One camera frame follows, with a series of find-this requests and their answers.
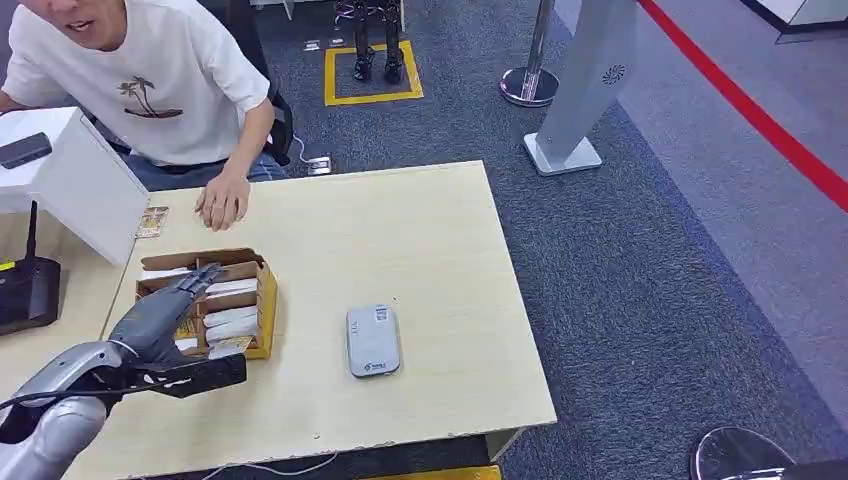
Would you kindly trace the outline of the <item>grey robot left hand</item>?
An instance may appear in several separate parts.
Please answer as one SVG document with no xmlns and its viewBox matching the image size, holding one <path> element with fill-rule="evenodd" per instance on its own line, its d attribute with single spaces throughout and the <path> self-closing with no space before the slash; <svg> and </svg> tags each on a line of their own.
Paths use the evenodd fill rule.
<svg viewBox="0 0 848 480">
<path fill-rule="evenodd" d="M 197 363 L 175 344 L 174 334 L 192 305 L 223 272 L 211 263 L 179 276 L 138 300 L 112 329 L 108 341 L 118 347 L 127 367 L 152 365 L 164 370 Z"/>
</svg>

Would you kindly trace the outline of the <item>person's left hand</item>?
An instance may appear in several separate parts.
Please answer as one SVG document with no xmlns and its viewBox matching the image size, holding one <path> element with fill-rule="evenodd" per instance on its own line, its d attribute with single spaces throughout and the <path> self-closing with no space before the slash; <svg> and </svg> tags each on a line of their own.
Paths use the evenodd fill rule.
<svg viewBox="0 0 848 480">
<path fill-rule="evenodd" d="M 224 171 L 201 190 L 194 211 L 206 228 L 227 230 L 245 216 L 249 195 L 250 184 L 243 173 Z"/>
</svg>

